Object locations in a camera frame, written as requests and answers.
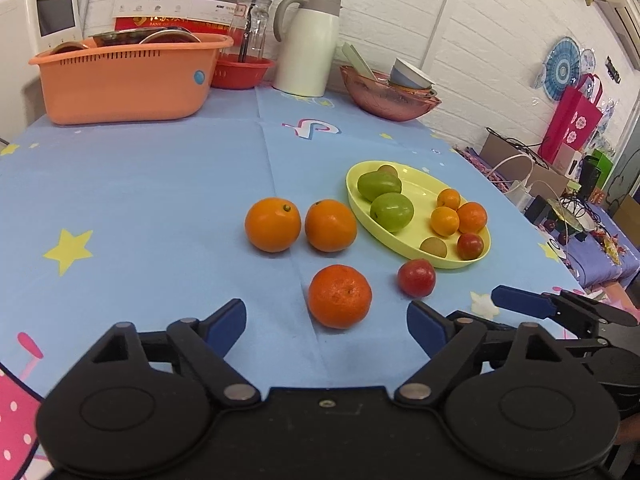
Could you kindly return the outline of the small brown longan fruit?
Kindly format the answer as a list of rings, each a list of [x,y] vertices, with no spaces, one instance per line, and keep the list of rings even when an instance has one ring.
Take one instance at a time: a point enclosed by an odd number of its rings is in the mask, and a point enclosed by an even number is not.
[[[446,243],[438,237],[427,237],[420,245],[422,252],[427,252],[430,255],[438,258],[446,258],[448,255],[448,248]]]

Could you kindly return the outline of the small yellow-orange fruit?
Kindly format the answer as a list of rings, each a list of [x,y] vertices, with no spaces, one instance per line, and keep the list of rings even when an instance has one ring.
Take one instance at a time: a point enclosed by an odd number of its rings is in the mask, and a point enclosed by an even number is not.
[[[436,207],[430,217],[430,227],[439,236],[450,237],[459,229],[457,211],[447,206]]]

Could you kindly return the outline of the black power adapter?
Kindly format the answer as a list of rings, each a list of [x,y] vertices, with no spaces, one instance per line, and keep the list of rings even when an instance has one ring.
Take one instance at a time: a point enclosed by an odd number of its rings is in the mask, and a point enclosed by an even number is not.
[[[548,200],[537,195],[524,211],[524,217],[534,226],[549,212]]]

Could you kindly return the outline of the white charger plug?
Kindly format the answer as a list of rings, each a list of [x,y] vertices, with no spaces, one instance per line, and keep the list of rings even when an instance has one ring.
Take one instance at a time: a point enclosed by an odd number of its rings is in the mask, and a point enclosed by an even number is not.
[[[526,211],[533,200],[523,181],[514,181],[504,196],[521,212]]]

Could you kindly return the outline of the orange on table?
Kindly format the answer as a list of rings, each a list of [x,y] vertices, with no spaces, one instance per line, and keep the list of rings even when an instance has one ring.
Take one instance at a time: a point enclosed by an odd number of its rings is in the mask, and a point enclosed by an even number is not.
[[[270,254],[290,248],[298,239],[301,229],[302,220],[297,207],[279,197],[258,200],[247,211],[244,221],[250,244]]]
[[[319,252],[341,252],[356,240],[357,220],[343,203],[318,200],[307,211],[305,234]]]

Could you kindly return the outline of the green fruit front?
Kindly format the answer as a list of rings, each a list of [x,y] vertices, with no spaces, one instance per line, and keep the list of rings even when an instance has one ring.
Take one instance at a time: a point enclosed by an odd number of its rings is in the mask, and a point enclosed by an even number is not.
[[[413,216],[413,203],[401,193],[385,193],[371,203],[370,217],[391,233],[397,233],[408,226]]]

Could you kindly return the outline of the cardboard box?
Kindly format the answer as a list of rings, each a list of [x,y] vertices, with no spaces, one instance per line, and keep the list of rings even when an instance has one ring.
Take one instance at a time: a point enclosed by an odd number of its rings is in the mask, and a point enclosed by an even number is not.
[[[480,158],[504,183],[523,181],[530,194],[550,198],[552,192],[561,195],[568,179],[553,169],[537,154],[535,145],[503,136],[486,127],[487,138],[480,150]]]

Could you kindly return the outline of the middle orange on table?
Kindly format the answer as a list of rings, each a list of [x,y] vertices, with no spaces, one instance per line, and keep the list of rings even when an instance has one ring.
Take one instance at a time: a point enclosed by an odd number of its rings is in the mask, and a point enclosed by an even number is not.
[[[307,211],[305,234],[319,252],[341,252],[356,240],[357,220],[343,203],[318,200]]]

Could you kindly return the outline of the blue cartoon tablecloth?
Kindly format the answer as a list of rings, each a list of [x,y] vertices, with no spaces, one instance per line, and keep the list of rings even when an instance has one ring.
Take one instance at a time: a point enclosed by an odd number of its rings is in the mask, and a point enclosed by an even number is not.
[[[232,298],[247,326],[229,361],[258,389],[395,388],[424,362],[396,284],[401,258],[368,232],[337,254],[305,237],[277,255],[247,240],[258,200],[306,212],[347,198],[364,160],[420,169],[487,211],[491,250],[437,275],[442,313],[488,309],[491,289],[577,290],[540,232],[473,166],[418,122],[386,122],[342,96],[305,100],[266,87],[214,90],[176,122],[58,127],[40,119],[1,154],[1,474],[35,479],[32,420],[45,396],[113,324],[161,330]],[[368,315],[332,330],[308,287],[342,264],[369,282]]]

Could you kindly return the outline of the small brown fruit on plate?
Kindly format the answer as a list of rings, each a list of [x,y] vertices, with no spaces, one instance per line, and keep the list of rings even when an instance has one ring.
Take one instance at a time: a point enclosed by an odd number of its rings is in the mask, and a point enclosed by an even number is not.
[[[390,165],[381,165],[378,167],[378,170],[376,170],[376,172],[378,174],[384,174],[384,176],[387,177],[393,177],[394,179],[398,178],[398,172],[396,168]]]

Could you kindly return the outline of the pink gift bag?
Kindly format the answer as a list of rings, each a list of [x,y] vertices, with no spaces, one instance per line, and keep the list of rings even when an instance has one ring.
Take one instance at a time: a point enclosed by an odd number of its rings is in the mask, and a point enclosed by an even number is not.
[[[603,116],[598,107],[602,94],[596,74],[583,74],[577,84],[565,88],[538,148],[541,159],[552,164],[563,145],[575,151],[585,146]]]

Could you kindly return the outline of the blue paper fan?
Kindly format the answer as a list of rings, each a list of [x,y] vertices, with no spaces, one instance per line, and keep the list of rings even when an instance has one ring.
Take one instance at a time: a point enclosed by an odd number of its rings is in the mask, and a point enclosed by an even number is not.
[[[548,99],[559,102],[565,89],[577,84],[581,72],[577,42],[572,37],[563,37],[542,62],[533,87],[541,88]]]

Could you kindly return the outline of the white blue ceramic bowl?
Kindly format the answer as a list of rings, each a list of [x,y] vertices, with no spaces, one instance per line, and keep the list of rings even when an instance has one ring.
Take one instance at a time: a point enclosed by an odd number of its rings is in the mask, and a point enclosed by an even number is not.
[[[433,87],[433,81],[422,70],[401,58],[396,58],[388,81],[395,86],[416,90],[430,90]]]

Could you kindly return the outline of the orange plastic basin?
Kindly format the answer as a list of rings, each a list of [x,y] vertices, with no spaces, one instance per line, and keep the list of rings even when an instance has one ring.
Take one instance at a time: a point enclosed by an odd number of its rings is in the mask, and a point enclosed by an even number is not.
[[[124,44],[29,60],[40,71],[44,107],[61,126],[157,122],[195,114],[207,99],[229,36],[198,34],[197,42]]]

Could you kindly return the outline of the white air conditioner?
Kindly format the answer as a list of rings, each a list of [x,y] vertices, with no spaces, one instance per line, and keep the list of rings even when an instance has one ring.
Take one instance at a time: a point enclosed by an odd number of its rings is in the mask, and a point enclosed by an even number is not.
[[[639,69],[639,0],[594,0],[616,33],[626,55]]]

